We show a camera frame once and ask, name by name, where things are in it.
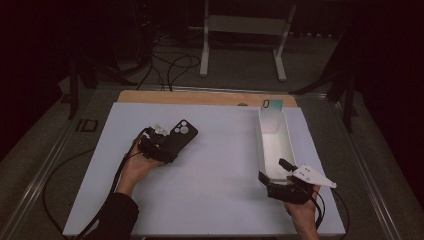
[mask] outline white stand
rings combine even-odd
[[[205,0],[205,18],[203,28],[203,51],[200,63],[200,76],[208,75],[209,64],[209,32],[234,32],[234,33],[253,33],[253,34],[269,34],[281,35],[281,42],[277,49],[274,49],[275,66],[277,68],[278,80],[285,82],[287,80],[284,71],[281,54],[289,34],[291,22],[293,20],[296,5],[292,5],[289,15],[286,19],[269,19],[269,18],[251,18],[251,17],[235,17],[209,15],[209,0]]]

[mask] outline hand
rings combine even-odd
[[[121,179],[116,188],[116,192],[126,194],[131,197],[135,185],[142,181],[153,168],[163,164],[163,162],[153,159],[146,159],[138,150],[138,143],[141,138],[134,140],[133,147],[126,157],[129,157],[122,169]]]
[[[312,197],[315,200],[317,199],[319,188],[320,186],[318,185],[313,187],[316,192],[312,194]],[[311,200],[305,204],[284,202],[284,208],[291,215],[294,227],[303,240],[319,239],[315,226],[315,204]]]

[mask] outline table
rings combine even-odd
[[[257,179],[258,160],[252,126],[257,121],[258,108],[216,105],[259,106],[264,97],[283,98],[287,100],[286,106],[293,106],[286,108],[286,115],[289,125],[293,126],[291,136],[295,155],[299,153],[298,164],[308,159],[315,169],[322,171],[306,122],[299,118],[303,115],[295,108],[296,102],[291,96],[124,91],[110,112],[64,234],[78,234],[90,220],[88,216],[93,208],[101,205],[107,195],[104,190],[108,188],[109,178],[119,165],[120,159],[114,159],[127,147],[125,143],[131,141],[134,126],[142,127],[160,119],[165,124],[162,127],[167,129],[175,120],[172,118],[182,116],[194,120],[199,135],[180,153],[177,161],[153,171],[137,186],[133,199],[141,206],[142,217],[133,234],[192,237],[295,234],[291,218],[285,214],[281,202],[267,198],[265,188]],[[161,104],[134,103],[140,101]],[[165,104],[169,102],[209,106]],[[326,201],[327,218],[320,233],[343,234],[329,189],[323,189],[322,196]]]
[[[287,80],[284,71],[281,54],[289,34],[291,22],[293,20],[296,5],[292,4],[288,16],[285,19],[236,17],[209,14],[209,0],[205,0],[205,17],[203,27],[203,51],[200,63],[200,76],[206,77],[208,74],[209,62],[209,32],[233,32],[233,33],[253,33],[281,36],[281,42],[277,49],[274,49],[273,55],[277,69],[278,80],[285,82]]]

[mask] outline black sleeve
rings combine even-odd
[[[100,211],[99,224],[84,240],[131,239],[131,231],[138,217],[138,206],[131,197],[112,193]]]

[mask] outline floor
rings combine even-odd
[[[287,93],[316,81],[331,56],[337,41],[317,37],[290,37],[283,53],[287,82],[277,79],[272,46],[233,46],[213,42],[209,72],[199,76],[199,66],[189,68],[172,84],[174,91],[225,91]],[[200,57],[201,48],[194,42],[183,46],[164,38],[154,49],[153,66],[140,90],[169,90],[172,81],[185,68],[171,68],[166,63],[184,54]],[[175,65],[195,65],[195,58],[184,58]],[[130,66],[122,62],[121,66]],[[149,68],[129,76],[139,83]],[[67,120],[69,105],[56,103],[0,163],[0,239],[60,239],[58,229],[43,208],[47,208],[63,228],[73,200],[90,162],[114,101],[124,89],[98,75],[97,89],[80,89],[80,110],[73,121]],[[68,91],[67,81],[63,89]],[[354,133],[348,133],[340,121],[339,104],[328,103],[323,86],[296,97],[307,119],[311,135],[330,179],[338,183],[348,213],[338,200],[338,207],[349,232],[345,239],[422,239],[424,214],[409,189],[378,127],[355,95]],[[80,119],[99,121],[95,132],[75,132]],[[43,184],[48,181],[46,194]]]

